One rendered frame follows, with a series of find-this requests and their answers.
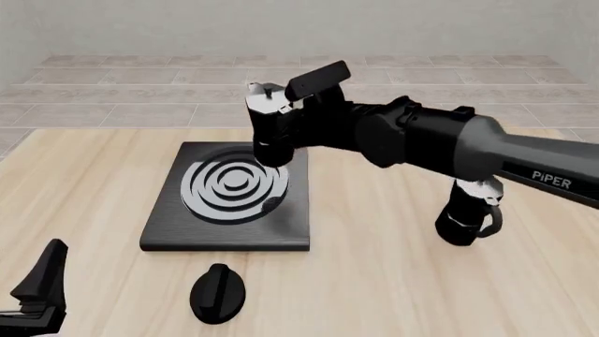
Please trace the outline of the flat black stove plate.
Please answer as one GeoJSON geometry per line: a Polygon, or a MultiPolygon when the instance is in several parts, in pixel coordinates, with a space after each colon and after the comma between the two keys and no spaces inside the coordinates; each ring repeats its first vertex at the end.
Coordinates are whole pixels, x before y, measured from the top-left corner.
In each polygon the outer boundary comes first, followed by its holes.
{"type": "Polygon", "coordinates": [[[183,142],[141,232],[144,252],[307,252],[308,153],[281,168],[251,142],[183,142]]]}

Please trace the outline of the round black stove knob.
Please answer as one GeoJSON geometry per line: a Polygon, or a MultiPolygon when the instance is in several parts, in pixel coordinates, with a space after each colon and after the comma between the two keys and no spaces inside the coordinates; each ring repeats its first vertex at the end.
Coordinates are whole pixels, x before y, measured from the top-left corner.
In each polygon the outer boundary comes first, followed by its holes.
{"type": "Polygon", "coordinates": [[[208,325],[220,325],[236,316],[246,299],[245,284],[235,271],[214,263],[194,283],[190,308],[194,316],[208,325]]]}

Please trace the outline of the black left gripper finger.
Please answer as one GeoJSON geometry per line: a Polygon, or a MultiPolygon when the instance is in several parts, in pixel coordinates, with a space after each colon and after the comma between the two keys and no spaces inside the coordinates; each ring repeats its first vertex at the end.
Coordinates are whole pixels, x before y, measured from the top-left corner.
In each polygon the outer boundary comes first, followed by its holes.
{"type": "Polygon", "coordinates": [[[20,302],[23,314],[42,313],[47,308],[66,311],[64,276],[68,247],[52,239],[36,265],[10,292],[20,302]]]}

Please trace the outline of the black and silver moka pot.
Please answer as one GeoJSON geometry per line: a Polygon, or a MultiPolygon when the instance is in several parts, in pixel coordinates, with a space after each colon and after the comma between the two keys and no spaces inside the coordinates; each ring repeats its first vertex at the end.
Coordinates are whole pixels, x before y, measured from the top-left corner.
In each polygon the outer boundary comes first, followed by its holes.
{"type": "Polygon", "coordinates": [[[504,220],[500,201],[504,187],[498,179],[466,182],[455,179],[449,201],[435,221],[437,234],[454,246],[470,246],[476,239],[495,235],[504,220]]]}
{"type": "Polygon", "coordinates": [[[254,131],[256,160],[268,168],[280,168],[293,159],[300,110],[285,96],[284,86],[249,83],[245,97],[254,131]]]}

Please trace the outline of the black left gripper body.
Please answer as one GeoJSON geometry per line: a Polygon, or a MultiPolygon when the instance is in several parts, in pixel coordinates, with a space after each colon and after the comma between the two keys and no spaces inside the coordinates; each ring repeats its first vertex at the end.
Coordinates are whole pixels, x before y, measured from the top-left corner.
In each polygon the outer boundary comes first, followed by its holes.
{"type": "Polygon", "coordinates": [[[34,337],[59,333],[64,311],[57,307],[24,314],[20,311],[0,312],[0,337],[34,337]]]}

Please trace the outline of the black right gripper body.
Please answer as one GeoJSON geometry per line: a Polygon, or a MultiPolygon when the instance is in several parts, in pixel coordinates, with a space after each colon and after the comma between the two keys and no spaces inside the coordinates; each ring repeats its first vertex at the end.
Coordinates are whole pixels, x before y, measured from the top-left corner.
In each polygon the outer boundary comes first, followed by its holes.
{"type": "Polygon", "coordinates": [[[294,148],[324,146],[356,150],[352,104],[345,100],[341,87],[306,97],[293,134],[294,148]]]}

